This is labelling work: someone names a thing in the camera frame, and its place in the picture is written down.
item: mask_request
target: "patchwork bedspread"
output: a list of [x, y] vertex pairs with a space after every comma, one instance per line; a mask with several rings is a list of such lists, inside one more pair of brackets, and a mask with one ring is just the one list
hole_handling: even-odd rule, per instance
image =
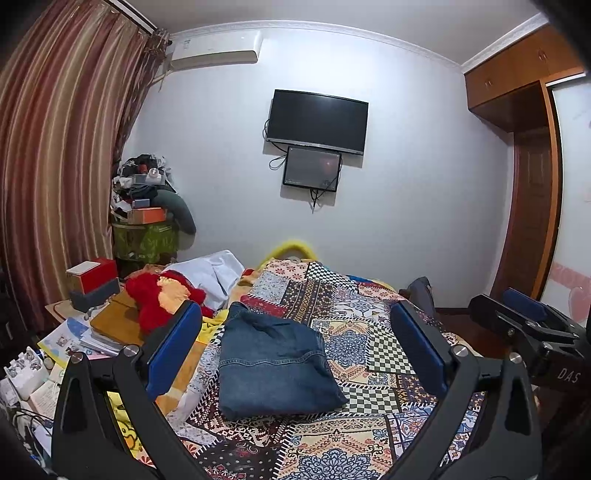
[[[321, 332], [328, 362], [349, 402], [313, 416], [225, 420], [217, 407], [221, 328], [168, 421], [215, 480], [377, 480], [437, 404], [414, 376], [390, 328], [388, 305], [401, 299], [379, 284], [354, 281], [318, 262], [271, 261], [242, 302]], [[450, 345], [460, 341], [419, 313]], [[475, 394], [443, 463], [460, 456], [481, 402]], [[151, 464], [145, 451], [137, 458]]]

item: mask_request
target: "air conditioner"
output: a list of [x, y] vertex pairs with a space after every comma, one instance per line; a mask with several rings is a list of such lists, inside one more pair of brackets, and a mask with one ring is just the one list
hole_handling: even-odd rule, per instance
[[260, 30], [221, 32], [181, 40], [174, 49], [171, 70], [256, 63], [261, 51]]

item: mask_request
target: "folded denim jacket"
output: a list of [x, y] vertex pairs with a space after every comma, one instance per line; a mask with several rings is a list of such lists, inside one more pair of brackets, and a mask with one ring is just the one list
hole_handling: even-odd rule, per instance
[[228, 420], [313, 414], [347, 403], [319, 332], [291, 319], [230, 306], [219, 362], [219, 408]]

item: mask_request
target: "cabinet door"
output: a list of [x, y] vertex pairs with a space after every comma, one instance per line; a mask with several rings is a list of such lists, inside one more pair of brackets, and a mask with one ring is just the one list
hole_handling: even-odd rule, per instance
[[550, 74], [542, 49], [541, 30], [519, 40], [507, 49], [515, 65], [518, 86], [537, 82]]
[[537, 34], [540, 52], [548, 66], [549, 74], [582, 65], [569, 43], [554, 27], [544, 27]]
[[501, 96], [518, 86], [512, 59], [503, 51], [466, 73], [468, 108]]

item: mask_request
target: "brown notebook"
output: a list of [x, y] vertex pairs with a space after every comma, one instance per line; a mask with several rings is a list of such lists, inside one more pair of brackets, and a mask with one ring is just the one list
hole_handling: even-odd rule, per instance
[[143, 345], [138, 314], [135, 300], [123, 290], [90, 321], [90, 325], [101, 335], [124, 345]]

